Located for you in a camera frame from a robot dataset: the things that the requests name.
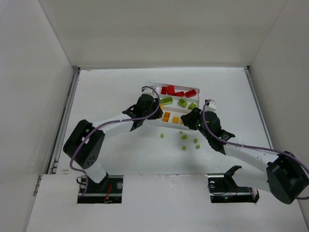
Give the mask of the red yellow green lego cluster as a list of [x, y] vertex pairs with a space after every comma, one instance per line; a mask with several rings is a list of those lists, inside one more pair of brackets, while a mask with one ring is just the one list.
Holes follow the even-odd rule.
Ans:
[[167, 86], [167, 94], [174, 95], [175, 94], [175, 87], [173, 85]]

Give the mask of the small yellow lego brick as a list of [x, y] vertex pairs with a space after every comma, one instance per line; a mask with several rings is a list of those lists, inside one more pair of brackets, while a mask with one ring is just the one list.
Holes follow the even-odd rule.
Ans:
[[179, 124], [179, 122], [180, 122], [179, 117], [174, 117], [173, 120], [172, 120], [172, 123], [174, 123], [174, 124]]

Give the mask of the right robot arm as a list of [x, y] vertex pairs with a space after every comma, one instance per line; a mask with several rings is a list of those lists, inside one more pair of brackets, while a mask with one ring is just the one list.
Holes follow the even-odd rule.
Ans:
[[238, 143], [234, 134], [222, 129], [218, 116], [211, 111], [194, 108], [181, 120], [189, 129], [199, 131], [214, 151], [237, 158], [263, 173], [262, 177], [239, 177], [235, 184], [253, 184], [285, 204], [307, 200], [300, 194], [309, 186], [309, 169], [292, 153]]

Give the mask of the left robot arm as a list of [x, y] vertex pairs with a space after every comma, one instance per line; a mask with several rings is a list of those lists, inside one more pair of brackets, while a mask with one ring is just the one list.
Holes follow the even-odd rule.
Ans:
[[98, 161], [103, 142], [121, 133], [141, 127], [145, 120], [162, 117], [160, 98], [143, 93], [133, 106], [98, 126], [83, 119], [74, 128], [64, 144], [63, 152], [70, 157], [70, 168], [85, 174], [86, 185], [92, 182], [105, 189], [109, 175]]

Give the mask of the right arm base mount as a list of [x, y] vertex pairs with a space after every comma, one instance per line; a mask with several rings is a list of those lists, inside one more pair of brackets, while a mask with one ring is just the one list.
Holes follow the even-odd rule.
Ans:
[[257, 203], [260, 196], [257, 189], [239, 187], [232, 178], [241, 166], [235, 165], [225, 173], [209, 174], [207, 188], [211, 203]]

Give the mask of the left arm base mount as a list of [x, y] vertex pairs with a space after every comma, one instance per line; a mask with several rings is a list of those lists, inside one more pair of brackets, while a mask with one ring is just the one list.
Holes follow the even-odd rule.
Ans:
[[109, 176], [107, 186], [100, 189], [96, 183], [89, 179], [88, 187], [85, 194], [82, 193], [85, 189], [86, 179], [84, 176], [80, 176], [76, 179], [79, 184], [79, 193], [77, 203], [81, 204], [119, 204], [122, 203], [122, 191], [123, 191], [123, 175]]

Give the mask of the long green lego brick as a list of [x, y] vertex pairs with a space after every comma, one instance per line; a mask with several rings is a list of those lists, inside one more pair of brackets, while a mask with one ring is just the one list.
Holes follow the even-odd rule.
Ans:
[[161, 104], [163, 106], [173, 104], [173, 98], [172, 97], [162, 98]]

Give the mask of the long red lego brick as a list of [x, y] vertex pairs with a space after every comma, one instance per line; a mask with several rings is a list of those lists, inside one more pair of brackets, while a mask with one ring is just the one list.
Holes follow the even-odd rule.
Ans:
[[192, 89], [190, 91], [185, 92], [185, 97], [186, 98], [191, 98], [197, 95], [197, 92], [195, 89]]

